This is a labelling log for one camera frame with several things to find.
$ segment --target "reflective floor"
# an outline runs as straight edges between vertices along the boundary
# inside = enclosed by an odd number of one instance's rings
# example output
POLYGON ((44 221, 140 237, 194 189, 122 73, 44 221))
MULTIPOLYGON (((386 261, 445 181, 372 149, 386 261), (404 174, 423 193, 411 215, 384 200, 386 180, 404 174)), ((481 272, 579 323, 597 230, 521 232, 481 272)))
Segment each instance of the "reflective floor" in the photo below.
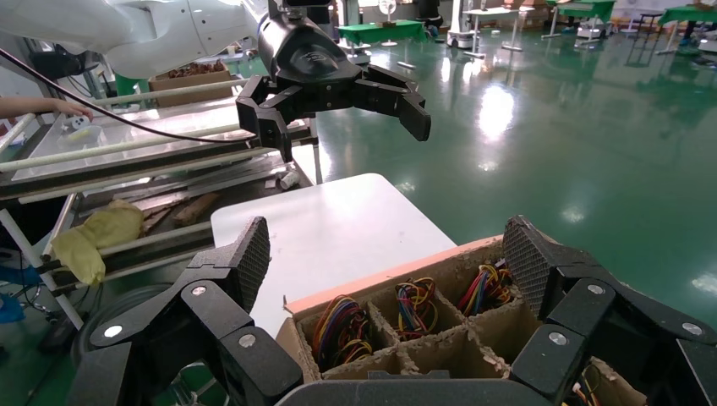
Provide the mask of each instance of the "reflective floor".
MULTIPOLYGON (((583 50, 574 36, 539 34, 524 33, 520 53, 499 48, 509 31, 486 31, 484 61, 434 43, 371 48, 374 63, 419 82, 430 140, 371 112, 321 113, 325 178, 380 173, 458 244, 526 215, 717 327, 715 72, 654 56, 654 42, 613 36, 583 50)), ((51 364, 34 348, 46 327, 35 315, 0 326, 12 353, 0 362, 1 404, 23 404, 51 364)), ((62 404, 72 373, 62 360, 30 404, 62 404)))

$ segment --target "robotic hand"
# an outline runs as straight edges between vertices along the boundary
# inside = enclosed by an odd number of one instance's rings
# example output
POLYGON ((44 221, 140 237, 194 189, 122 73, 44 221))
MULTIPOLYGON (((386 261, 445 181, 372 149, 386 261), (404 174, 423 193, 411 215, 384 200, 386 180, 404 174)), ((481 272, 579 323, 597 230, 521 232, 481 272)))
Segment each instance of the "robotic hand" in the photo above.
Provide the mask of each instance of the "robotic hand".
POLYGON ((301 369, 248 313, 269 265, 266 220, 236 243, 199 253, 166 291, 97 327, 67 404, 149 404, 181 368, 203 359, 239 405, 562 404, 595 356, 650 406, 709 406, 717 399, 717 333, 617 281, 585 251, 551 243, 523 217, 508 221, 503 250, 539 327, 508 379, 449 379, 370 372, 368 380, 302 385, 301 369))

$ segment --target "white tabletop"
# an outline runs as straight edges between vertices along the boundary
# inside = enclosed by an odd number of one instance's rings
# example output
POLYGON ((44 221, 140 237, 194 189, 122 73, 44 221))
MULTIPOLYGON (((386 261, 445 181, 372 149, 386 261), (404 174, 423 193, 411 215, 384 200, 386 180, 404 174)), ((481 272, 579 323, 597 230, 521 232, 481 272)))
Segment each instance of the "white tabletop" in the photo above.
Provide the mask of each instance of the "white tabletop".
POLYGON ((456 245, 385 178, 365 174, 224 207, 215 246, 266 217, 271 263, 251 316, 273 337, 291 302, 456 245))
POLYGON ((534 10, 532 7, 521 7, 518 10, 510 10, 508 8, 504 7, 493 7, 488 8, 486 10, 481 10, 480 8, 476 8, 475 10, 469 10, 464 11, 464 14, 469 15, 479 15, 480 17, 487 17, 488 19, 508 19, 512 18, 514 19, 516 17, 516 14, 520 13, 521 11, 531 11, 534 10))

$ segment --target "cardboard box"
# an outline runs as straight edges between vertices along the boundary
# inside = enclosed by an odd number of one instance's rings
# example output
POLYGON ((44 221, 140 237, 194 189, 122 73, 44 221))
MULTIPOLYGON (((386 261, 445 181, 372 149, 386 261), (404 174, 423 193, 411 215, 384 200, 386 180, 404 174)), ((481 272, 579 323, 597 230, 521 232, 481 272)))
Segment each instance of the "cardboard box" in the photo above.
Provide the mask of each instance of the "cardboard box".
MULTIPOLYGON (((507 378, 510 363, 540 326, 520 292, 513 287, 515 299, 511 303, 470 317, 463 316, 453 305, 477 276, 478 265, 495 262, 502 256, 502 236, 482 239, 285 304, 293 317, 284 321, 276 340, 301 366, 305 383, 367 379, 373 370, 407 376, 448 370, 451 378, 507 378), (418 277, 432 277, 435 281, 434 304, 439 322, 433 334, 401 342, 392 327, 397 324, 394 287, 418 277), (348 294, 367 310, 374 353, 320 371, 309 343, 322 312, 339 294, 348 294)), ((597 359, 594 364, 597 368, 588 370, 600 373, 596 393, 601 404, 644 405, 645 396, 633 390, 608 365, 597 359)))
MULTIPOLYGON (((177 89, 181 87, 206 85, 208 83, 226 82, 231 80, 232 76, 229 74, 229 70, 222 70, 221 72, 213 72, 210 74, 196 74, 194 76, 186 76, 183 78, 172 78, 169 79, 167 74, 161 74, 150 79, 150 91, 167 91, 170 89, 177 89)), ((195 93, 189 93, 187 95, 177 96, 165 96, 158 97, 158 107, 173 107, 180 106, 183 104, 206 102, 209 100, 223 99, 232 96, 232 88, 227 87, 225 89, 216 89, 214 91, 198 91, 195 93)))

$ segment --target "green table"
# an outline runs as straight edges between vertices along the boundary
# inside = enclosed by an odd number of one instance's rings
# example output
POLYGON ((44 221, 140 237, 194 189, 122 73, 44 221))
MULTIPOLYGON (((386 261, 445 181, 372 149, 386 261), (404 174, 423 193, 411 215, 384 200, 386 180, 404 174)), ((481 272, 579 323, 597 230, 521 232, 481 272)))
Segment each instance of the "green table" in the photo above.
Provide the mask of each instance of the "green table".
MULTIPOLYGON (((704 21, 715 23, 717 22, 717 10, 704 11, 693 6, 668 8, 665 10, 665 13, 662 14, 662 18, 660 18, 660 21, 658 21, 657 24, 665 25, 671 21, 677 21, 677 24, 679 24, 680 21, 704 21)), ((667 48, 662 51, 657 51, 656 53, 658 55, 676 51, 677 48, 672 47, 672 42, 675 40, 676 33, 677 25, 675 25, 672 29, 670 39, 667 41, 667 48)))
MULTIPOLYGON (((546 0, 546 3, 556 8, 557 12, 553 13, 553 25, 550 27, 550 34, 543 36, 543 38, 551 38, 553 36, 560 36, 556 34, 556 21, 558 18, 558 12, 568 17, 587 17, 592 19, 598 17, 602 20, 603 24, 607 24, 610 21, 612 15, 612 8, 615 6, 615 0, 575 0, 569 3, 558 4, 556 0, 546 0)), ((590 29, 590 39, 584 43, 593 42, 592 34, 594 29, 590 29)))
POLYGON ((338 34, 357 45, 402 38, 426 41, 424 23, 420 21, 396 21, 395 27, 386 28, 375 24, 344 25, 338 27, 338 34))

